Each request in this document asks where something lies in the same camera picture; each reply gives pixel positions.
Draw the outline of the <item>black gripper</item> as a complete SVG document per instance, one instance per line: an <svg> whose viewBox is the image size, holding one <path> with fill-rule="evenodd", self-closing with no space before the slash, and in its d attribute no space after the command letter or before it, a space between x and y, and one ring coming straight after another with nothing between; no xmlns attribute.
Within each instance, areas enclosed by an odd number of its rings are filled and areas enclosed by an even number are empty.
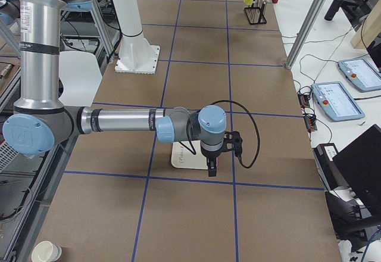
<svg viewBox="0 0 381 262"><path fill-rule="evenodd" d="M221 155L222 151L220 149L216 150L216 151L209 151L209 150L202 147L201 153L207 160L208 176L209 177L216 177L218 157Z"/></svg>

